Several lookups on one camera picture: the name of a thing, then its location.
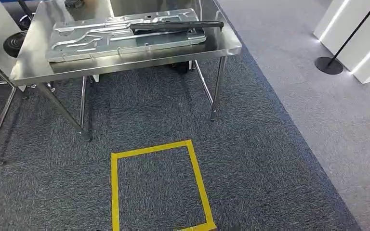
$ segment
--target light gray carpet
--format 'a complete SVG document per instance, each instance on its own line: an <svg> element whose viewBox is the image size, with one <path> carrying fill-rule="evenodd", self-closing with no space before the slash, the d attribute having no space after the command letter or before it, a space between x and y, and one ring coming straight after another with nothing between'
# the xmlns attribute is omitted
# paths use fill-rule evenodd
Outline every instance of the light gray carpet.
<svg viewBox="0 0 370 231"><path fill-rule="evenodd" d="M316 28L331 0L218 0L360 226L370 229L370 84L329 76Z"/></svg>
<svg viewBox="0 0 370 231"><path fill-rule="evenodd" d="M200 64L211 88L218 60ZM56 86L75 116L80 84ZM7 91L0 86L0 94ZM229 58L222 93L212 123L195 72L162 66L103 75L87 92L90 143L38 92L27 101L17 96L0 136L0 157L8 162L0 167L0 230L109 230L110 153L187 139L220 229L359 229L247 51ZM122 228L201 222L185 155L119 162Z"/></svg>

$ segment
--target floor marking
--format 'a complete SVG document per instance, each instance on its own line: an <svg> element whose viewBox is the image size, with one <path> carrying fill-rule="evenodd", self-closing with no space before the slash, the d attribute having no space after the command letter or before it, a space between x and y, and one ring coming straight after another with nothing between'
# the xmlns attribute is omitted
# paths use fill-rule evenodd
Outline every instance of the floor marking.
<svg viewBox="0 0 370 231"><path fill-rule="evenodd" d="M119 231L119 187L118 187L118 171L117 171L117 160L120 158L126 158L130 156L135 155L141 155L141 154L147 154L147 153L153 153L173 148L179 148L179 147L187 147L189 157L191 159L192 168L194 170L195 179L198 185L199 190L199 196L202 201L202 207L203 212L205 213L205 220L206 223L196 225L193 227L182 229L183 231L194 231L194 230L201 230L201 231L207 231L207 230L213 230L216 229L216 225L213 222L213 216L211 207L209 205L208 196L205 191L205 186L203 185L202 175L200 173L198 160L195 155L194 146L192 145L191 140L186 141L180 141L180 142L174 142L174 143L168 143L163 144L159 146L149 147L149 148L142 148L142 149L136 149L131 151L126 151L122 153L112 153L111 154L111 194L112 194L112 202L111 202L111 209L112 209L112 226L114 231Z"/></svg>

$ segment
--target black wiper arm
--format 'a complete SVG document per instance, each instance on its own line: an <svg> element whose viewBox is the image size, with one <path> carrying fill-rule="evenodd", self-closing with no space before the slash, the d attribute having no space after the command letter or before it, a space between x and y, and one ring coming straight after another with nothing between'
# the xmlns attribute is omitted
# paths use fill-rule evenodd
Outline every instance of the black wiper arm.
<svg viewBox="0 0 370 231"><path fill-rule="evenodd" d="M158 23L136 23L131 24L130 29L135 35L149 32L187 31L190 29L201 29L208 27L224 27L220 21L194 21L194 22L158 22Z"/></svg>

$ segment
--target metal panel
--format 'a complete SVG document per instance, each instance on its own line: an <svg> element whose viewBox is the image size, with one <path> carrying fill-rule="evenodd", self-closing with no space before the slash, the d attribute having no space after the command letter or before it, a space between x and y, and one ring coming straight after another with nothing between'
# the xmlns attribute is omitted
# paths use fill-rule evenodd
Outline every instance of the metal panel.
<svg viewBox="0 0 370 231"><path fill-rule="evenodd" d="M137 52L62 63L49 63L45 54L56 22L161 12L192 8L199 20L222 21L225 26L206 28L206 41L192 46ZM28 30L10 80L17 86L77 78L134 68L239 54L241 43L213 0L85 0L82 8L68 11L64 0L42 1Z"/></svg>
<svg viewBox="0 0 370 231"><path fill-rule="evenodd" d="M198 21L193 9L132 14L105 19L56 23L46 59L64 62L108 55L194 45L206 40L201 29L134 35L131 24Z"/></svg>

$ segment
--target stainless steel table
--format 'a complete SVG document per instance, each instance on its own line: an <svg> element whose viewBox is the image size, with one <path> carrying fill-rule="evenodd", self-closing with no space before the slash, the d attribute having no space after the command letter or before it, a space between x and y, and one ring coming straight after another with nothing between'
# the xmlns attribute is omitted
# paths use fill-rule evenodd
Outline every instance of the stainless steel table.
<svg viewBox="0 0 370 231"><path fill-rule="evenodd" d="M204 43L157 51L138 52L116 56L99 57L63 63L49 63L45 58L49 37L56 22L107 18L137 13L161 12L193 8L200 20L218 20L225 23L218 28L206 28ZM16 85L36 84L69 122L90 140L90 134L83 130L84 94L87 76L131 70L149 66L192 61L202 81L206 95L212 105L211 120L218 110L221 80L226 58L239 54L241 43L227 23L214 0L85 0L83 7L68 10L64 0L40 2L28 30L18 61L13 67L10 81ZM197 59L220 57L216 88L213 97L206 87ZM80 121L76 121L55 95L47 88L46 82L83 76Z"/></svg>

